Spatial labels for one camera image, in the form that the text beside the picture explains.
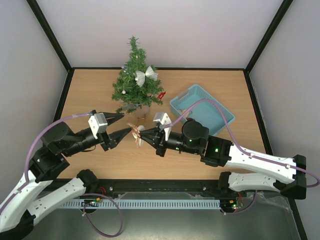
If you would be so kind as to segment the gingerbread figure ornament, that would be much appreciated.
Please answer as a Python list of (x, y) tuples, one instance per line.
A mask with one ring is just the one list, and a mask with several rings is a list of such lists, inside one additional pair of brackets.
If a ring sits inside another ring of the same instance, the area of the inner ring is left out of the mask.
[(143, 125), (134, 125), (133, 123), (128, 122), (127, 125), (131, 128), (131, 133), (135, 139), (135, 143), (137, 148), (140, 148), (144, 144), (144, 140), (141, 139), (141, 131), (145, 130), (145, 127)]

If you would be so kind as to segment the red beaded ornament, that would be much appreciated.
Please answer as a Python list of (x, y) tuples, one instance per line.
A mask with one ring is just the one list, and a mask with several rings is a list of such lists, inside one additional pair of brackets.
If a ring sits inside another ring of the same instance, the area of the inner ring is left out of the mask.
[(156, 99), (161, 101), (163, 99), (163, 97), (165, 96), (165, 94), (166, 94), (166, 91), (160, 92)]

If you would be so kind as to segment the white mesh bow ornament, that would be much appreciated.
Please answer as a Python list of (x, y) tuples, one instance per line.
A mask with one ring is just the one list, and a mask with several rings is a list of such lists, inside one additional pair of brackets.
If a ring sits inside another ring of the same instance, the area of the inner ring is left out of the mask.
[(149, 66), (145, 72), (139, 70), (135, 72), (135, 81), (140, 88), (144, 85), (146, 78), (149, 78), (153, 81), (158, 80), (158, 74), (153, 70), (151, 66)]

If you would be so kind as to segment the light blue plastic basket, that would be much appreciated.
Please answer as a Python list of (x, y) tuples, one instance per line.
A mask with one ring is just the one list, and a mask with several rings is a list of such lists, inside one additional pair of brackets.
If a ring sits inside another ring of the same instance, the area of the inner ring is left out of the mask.
[[(219, 106), (228, 124), (231, 124), (236, 119), (227, 108), (198, 84), (192, 85), (179, 96), (170, 100), (171, 112), (178, 118), (191, 105), (202, 99), (211, 99), (214, 101)], [(208, 101), (204, 101), (195, 106), (180, 121), (184, 123), (187, 118), (192, 118), (204, 127), (207, 127), (211, 136), (218, 135), (226, 126), (219, 110), (214, 104)]]

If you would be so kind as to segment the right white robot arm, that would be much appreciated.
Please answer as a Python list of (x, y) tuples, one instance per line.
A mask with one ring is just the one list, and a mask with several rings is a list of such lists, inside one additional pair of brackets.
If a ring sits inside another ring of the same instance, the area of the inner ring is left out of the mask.
[(139, 127), (136, 135), (161, 157), (167, 150), (175, 150), (199, 155), (201, 162), (211, 167), (249, 170), (249, 173), (220, 174), (218, 191), (224, 196), (247, 190), (274, 191), (295, 200), (304, 200), (307, 196), (307, 160), (303, 155), (278, 157), (252, 151), (210, 135), (209, 129), (195, 120), (185, 122), (180, 133), (158, 124), (148, 130)]

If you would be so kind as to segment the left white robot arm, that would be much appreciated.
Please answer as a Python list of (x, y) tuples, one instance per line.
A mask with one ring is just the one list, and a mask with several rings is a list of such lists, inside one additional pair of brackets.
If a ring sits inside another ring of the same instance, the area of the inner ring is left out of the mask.
[(100, 145), (115, 148), (131, 131), (124, 128), (108, 134), (106, 128), (124, 113), (74, 114), (54, 121), (33, 141), (21, 179), (0, 205), (0, 238), (21, 240), (45, 216), (65, 202), (96, 192), (99, 180), (89, 170), (81, 170), (68, 183), (39, 198), (39, 194), (70, 165), (67, 157), (90, 152)]

